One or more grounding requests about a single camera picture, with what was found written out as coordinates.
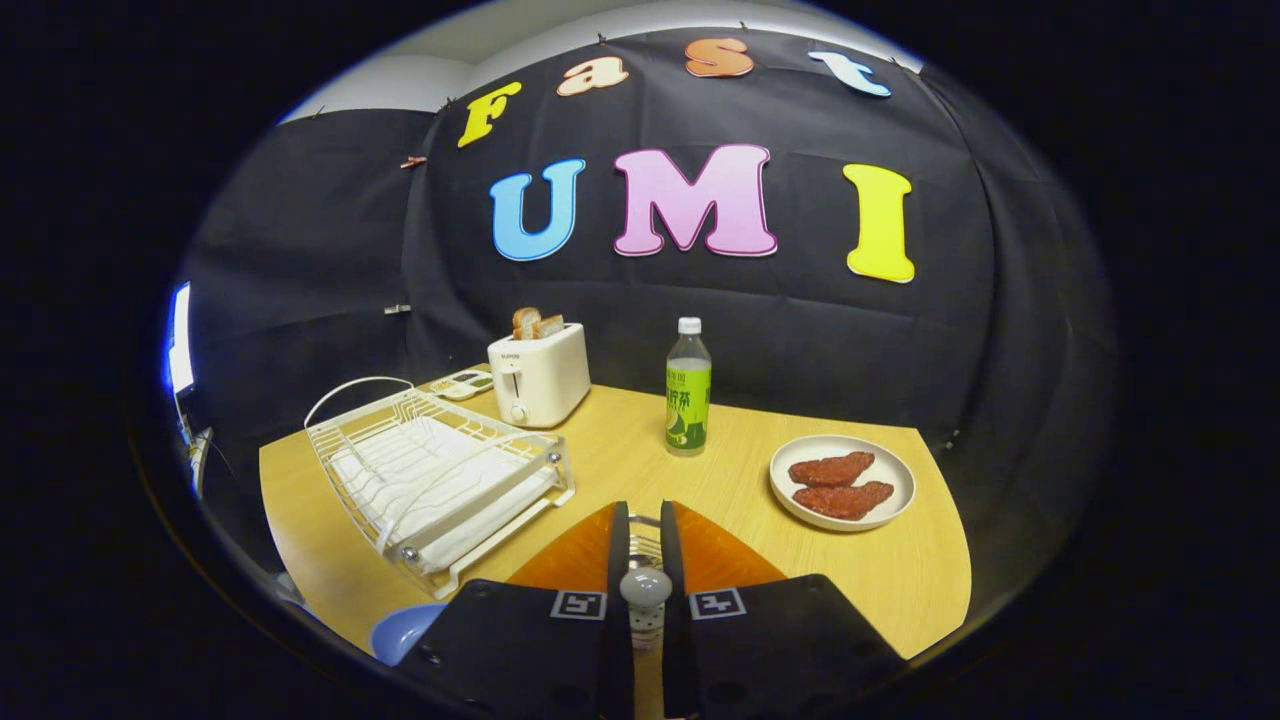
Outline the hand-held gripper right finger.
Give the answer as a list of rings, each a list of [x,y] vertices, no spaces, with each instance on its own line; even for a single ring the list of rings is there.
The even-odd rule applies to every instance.
[[[828,577],[786,577],[682,503],[660,507],[660,548],[667,717],[842,717],[908,665]]]

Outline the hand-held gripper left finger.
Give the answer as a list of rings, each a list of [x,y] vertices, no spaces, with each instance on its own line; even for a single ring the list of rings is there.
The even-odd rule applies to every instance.
[[[632,637],[620,593],[623,502],[591,512],[506,582],[467,582],[398,664],[476,719],[631,719]]]

